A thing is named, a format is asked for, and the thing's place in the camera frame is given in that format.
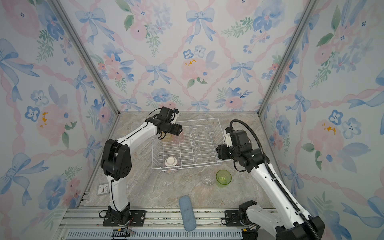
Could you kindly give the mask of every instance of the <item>marble countertop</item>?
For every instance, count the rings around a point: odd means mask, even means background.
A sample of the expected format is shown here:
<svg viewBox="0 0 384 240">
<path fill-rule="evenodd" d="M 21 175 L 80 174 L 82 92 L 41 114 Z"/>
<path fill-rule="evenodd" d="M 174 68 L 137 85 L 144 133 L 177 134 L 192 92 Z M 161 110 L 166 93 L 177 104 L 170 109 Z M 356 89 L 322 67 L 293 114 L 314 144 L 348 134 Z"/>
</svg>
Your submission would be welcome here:
<svg viewBox="0 0 384 240">
<path fill-rule="evenodd" d="M 113 139 L 125 136 L 137 128 L 149 112 L 121 113 L 120 121 L 113 134 Z M 180 113 L 178 121 L 219 118 L 222 129 L 229 126 L 232 119 L 246 122 L 258 136 L 263 149 L 276 166 L 268 138 L 261 126 L 257 114 L 253 113 Z M 240 124 L 233 124 L 236 130 L 245 128 Z M 251 139 L 252 146 L 257 146 Z M 262 187 L 247 172 L 238 172 L 233 167 L 233 161 L 223 162 L 221 165 L 182 169 L 174 174 L 167 174 L 158 169 L 151 169 L 152 138 L 146 140 L 132 153 L 132 170 L 128 174 L 127 196 L 131 206 L 135 207 L 179 207 L 179 198 L 189 195 L 194 207 L 229 207 L 236 208 L 240 204 L 254 200 L 263 208 L 273 205 Z M 97 165 L 96 177 L 91 185 L 85 206 L 109 205 L 109 194 L 97 195 L 100 184 L 106 183 L 103 170 Z M 224 188 L 216 184 L 206 186 L 200 180 L 201 172 L 210 170 L 214 174 L 220 169 L 229 171 L 232 181 Z"/>
</svg>

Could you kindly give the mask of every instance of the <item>sponge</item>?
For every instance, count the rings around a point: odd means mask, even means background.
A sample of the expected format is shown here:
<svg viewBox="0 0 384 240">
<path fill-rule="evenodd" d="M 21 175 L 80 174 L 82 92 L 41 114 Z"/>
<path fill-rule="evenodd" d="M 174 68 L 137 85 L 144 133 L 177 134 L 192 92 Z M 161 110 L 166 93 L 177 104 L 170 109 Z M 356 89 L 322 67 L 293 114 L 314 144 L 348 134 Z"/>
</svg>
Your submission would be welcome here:
<svg viewBox="0 0 384 240">
<path fill-rule="evenodd" d="M 179 199 L 181 218 L 183 219 L 184 229 L 188 232 L 196 228 L 195 214 L 193 213 L 191 199 L 188 196 L 182 196 Z"/>
</svg>

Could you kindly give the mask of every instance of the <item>floral wallpaper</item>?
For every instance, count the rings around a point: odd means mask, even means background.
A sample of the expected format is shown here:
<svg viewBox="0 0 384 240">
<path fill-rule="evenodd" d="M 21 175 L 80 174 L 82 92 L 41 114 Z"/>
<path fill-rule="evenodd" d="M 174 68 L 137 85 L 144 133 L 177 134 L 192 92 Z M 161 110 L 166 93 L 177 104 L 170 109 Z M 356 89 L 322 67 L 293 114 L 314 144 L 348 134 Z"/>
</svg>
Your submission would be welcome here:
<svg viewBox="0 0 384 240">
<path fill-rule="evenodd" d="M 0 239 L 51 239 L 115 114 L 46 1 L 0 6 Z"/>
<path fill-rule="evenodd" d="M 121 111 L 257 111 L 307 1 L 61 3 Z"/>
<path fill-rule="evenodd" d="M 262 114 L 323 239 L 384 239 L 383 10 L 380 0 L 320 0 Z"/>
</svg>

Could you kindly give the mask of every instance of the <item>transparent cup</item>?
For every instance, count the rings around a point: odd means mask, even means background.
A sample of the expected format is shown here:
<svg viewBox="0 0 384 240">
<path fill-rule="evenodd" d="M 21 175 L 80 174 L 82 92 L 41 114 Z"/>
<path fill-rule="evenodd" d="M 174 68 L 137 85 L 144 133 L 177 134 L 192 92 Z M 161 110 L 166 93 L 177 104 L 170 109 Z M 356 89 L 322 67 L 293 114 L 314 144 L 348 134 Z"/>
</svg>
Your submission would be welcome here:
<svg viewBox="0 0 384 240">
<path fill-rule="evenodd" d="M 219 170 L 216 173 L 216 183 L 219 187 L 225 187 L 232 181 L 232 176 L 227 170 Z"/>
<path fill-rule="evenodd" d="M 200 175 L 200 179 L 205 186 L 211 186 L 215 183 L 215 175 L 209 170 L 203 171 Z"/>
</svg>

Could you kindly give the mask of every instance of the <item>dish rack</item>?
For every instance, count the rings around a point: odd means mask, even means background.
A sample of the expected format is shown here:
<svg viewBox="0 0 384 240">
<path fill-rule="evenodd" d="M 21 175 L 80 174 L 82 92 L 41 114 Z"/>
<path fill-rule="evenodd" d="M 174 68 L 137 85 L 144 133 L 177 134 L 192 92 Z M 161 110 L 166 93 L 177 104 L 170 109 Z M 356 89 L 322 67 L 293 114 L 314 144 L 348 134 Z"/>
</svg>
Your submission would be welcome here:
<svg viewBox="0 0 384 240">
<path fill-rule="evenodd" d="M 224 143 L 224 134 L 218 118 L 179 121 L 183 127 L 179 136 L 168 134 L 163 140 L 154 136 L 152 140 L 152 169 L 185 169 L 219 165 L 221 160 L 216 147 Z M 164 161 L 174 156 L 181 161 L 180 166 L 166 167 Z"/>
</svg>

